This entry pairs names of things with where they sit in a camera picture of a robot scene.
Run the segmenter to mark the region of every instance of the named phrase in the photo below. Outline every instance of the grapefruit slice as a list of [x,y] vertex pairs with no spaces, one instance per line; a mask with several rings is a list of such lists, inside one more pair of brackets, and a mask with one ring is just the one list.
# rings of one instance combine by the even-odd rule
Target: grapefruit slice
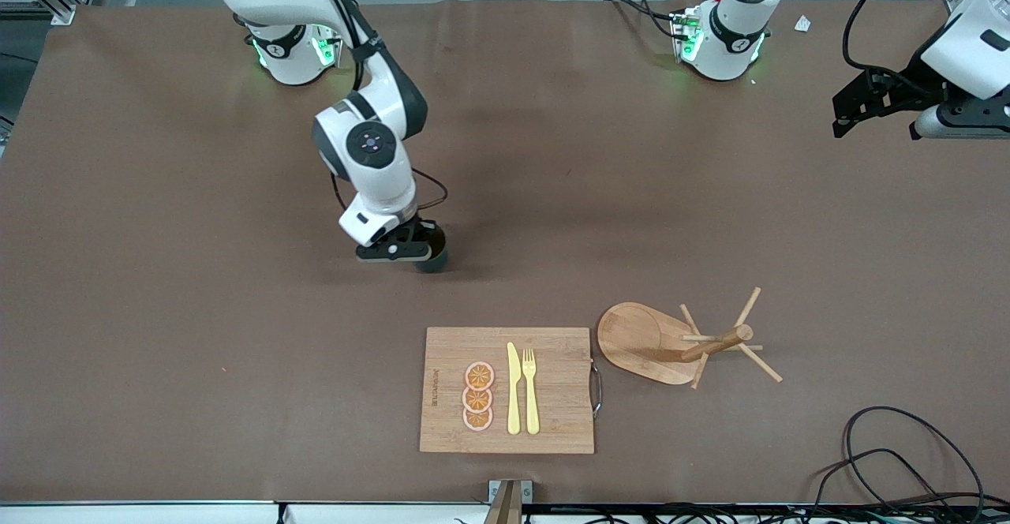
[[467,366],[465,380],[470,390],[476,392],[488,390],[495,381],[495,371],[487,362],[473,362]]
[[473,390],[466,388],[463,391],[463,407],[467,409],[468,412],[474,414],[483,414],[491,408],[491,401],[494,397],[491,396],[490,390]]
[[491,427],[491,420],[494,419],[494,415],[491,412],[492,410],[489,409],[487,412],[476,414],[464,410],[463,423],[474,431],[484,431]]

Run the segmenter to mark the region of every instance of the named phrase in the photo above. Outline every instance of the wooden stand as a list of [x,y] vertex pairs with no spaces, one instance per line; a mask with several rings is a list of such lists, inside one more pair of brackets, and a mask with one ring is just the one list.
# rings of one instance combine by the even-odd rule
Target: wooden stand
[[597,327],[600,350],[619,369],[663,384],[691,383],[696,389],[709,355],[732,348],[742,351],[781,383],[779,373],[761,359],[754,348],[744,344],[753,337],[753,329],[743,322],[760,294],[761,288],[754,288],[735,325],[719,337],[703,336],[685,305],[681,311],[686,323],[645,305],[622,302],[610,308],[600,320]]

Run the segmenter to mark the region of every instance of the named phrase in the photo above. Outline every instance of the table surface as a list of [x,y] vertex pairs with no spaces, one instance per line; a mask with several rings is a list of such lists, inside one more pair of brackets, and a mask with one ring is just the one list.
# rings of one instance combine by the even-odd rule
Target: table surface
[[[913,114],[833,139],[850,9],[784,3],[761,61],[716,83],[610,3],[369,7],[430,104],[408,147],[451,192],[427,214],[450,242],[438,276],[360,265],[338,228],[309,129],[350,71],[284,88],[226,9],[81,9],[0,164],[0,497],[469,501],[523,478],[544,502],[809,501],[875,404],[1010,494],[1010,154],[912,142]],[[943,17],[871,2],[853,55],[901,67]],[[668,387],[594,350],[596,454],[418,451],[425,327],[685,302],[720,333],[754,286],[783,384],[723,352],[698,391]],[[897,417],[855,446],[972,488]],[[918,493],[894,463],[867,471]],[[868,497],[841,479],[827,499]]]

